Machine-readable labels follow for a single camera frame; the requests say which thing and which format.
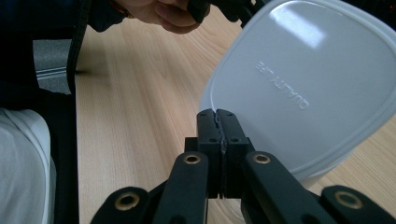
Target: wooden tabletop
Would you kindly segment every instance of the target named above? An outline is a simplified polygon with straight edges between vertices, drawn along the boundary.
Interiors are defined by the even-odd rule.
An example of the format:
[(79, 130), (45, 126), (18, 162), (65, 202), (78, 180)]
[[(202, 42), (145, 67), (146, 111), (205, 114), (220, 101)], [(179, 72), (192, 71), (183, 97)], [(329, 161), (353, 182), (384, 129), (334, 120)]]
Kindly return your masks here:
[[(137, 20), (101, 34), (88, 29), (77, 75), (80, 223), (89, 223), (113, 191), (151, 190), (168, 178), (185, 137), (196, 136), (204, 86), (240, 32), (214, 7), (188, 35)], [(396, 217), (395, 174), (393, 118), (311, 190), (350, 186)], [(230, 206), (210, 200), (208, 223), (243, 223)]]

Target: white cloth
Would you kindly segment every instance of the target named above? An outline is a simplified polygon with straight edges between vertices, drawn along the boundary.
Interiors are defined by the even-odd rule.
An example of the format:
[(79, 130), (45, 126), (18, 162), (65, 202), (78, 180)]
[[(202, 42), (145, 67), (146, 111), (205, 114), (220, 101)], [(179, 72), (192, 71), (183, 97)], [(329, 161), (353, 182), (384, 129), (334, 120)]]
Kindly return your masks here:
[(0, 108), (0, 223), (52, 223), (55, 172), (44, 119)]

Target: plastic container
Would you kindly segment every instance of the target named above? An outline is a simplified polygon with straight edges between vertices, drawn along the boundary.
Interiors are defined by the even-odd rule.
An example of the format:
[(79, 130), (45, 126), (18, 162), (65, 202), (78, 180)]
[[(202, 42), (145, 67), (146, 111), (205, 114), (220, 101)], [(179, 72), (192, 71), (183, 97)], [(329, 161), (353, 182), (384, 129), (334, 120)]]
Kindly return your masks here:
[(234, 41), (200, 109), (229, 110), (306, 187), (396, 111), (396, 34), (338, 0), (272, 1)]

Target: human hand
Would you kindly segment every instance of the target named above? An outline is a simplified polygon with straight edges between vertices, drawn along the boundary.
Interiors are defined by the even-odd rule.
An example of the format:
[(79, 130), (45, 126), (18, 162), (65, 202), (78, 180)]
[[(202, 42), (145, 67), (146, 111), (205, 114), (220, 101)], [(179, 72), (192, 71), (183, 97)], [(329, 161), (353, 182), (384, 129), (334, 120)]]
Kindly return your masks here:
[(134, 15), (135, 18), (146, 23), (159, 24), (165, 30), (176, 34), (186, 34), (200, 25), (187, 11), (189, 0), (116, 1)]

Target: person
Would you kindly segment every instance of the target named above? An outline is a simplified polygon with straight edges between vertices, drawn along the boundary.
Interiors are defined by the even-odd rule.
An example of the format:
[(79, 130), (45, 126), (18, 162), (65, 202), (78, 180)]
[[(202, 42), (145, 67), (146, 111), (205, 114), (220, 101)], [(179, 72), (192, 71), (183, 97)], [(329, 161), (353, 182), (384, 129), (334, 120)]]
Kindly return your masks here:
[(135, 18), (186, 34), (200, 25), (187, 4), (188, 0), (0, 2), (0, 223), (78, 223), (75, 96), (39, 88), (33, 39), (70, 38), (84, 14), (97, 32)]

